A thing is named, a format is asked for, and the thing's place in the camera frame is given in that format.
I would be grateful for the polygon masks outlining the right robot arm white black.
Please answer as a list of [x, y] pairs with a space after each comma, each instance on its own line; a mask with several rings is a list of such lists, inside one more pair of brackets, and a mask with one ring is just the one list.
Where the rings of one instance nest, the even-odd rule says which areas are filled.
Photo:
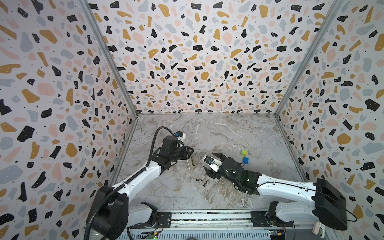
[[348, 228], [346, 198], [327, 180], [302, 183], [276, 179], [245, 170], [241, 163], [221, 153], [204, 155], [203, 161], [208, 177], [225, 178], [242, 193], [286, 199], [287, 203], [270, 203], [266, 219], [273, 225], [316, 220], [338, 231]]

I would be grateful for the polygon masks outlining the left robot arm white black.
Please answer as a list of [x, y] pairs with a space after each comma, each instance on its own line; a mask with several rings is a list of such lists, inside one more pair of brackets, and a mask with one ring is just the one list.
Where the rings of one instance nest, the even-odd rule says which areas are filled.
[[186, 135], [176, 132], [163, 139], [163, 144], [149, 157], [149, 161], [138, 171], [111, 187], [102, 186], [96, 193], [86, 220], [84, 239], [88, 240], [91, 231], [102, 238], [115, 240], [123, 231], [134, 225], [147, 228], [158, 226], [158, 209], [147, 202], [136, 206], [130, 203], [134, 197], [152, 180], [159, 177], [179, 160], [188, 160], [193, 148], [184, 145]]

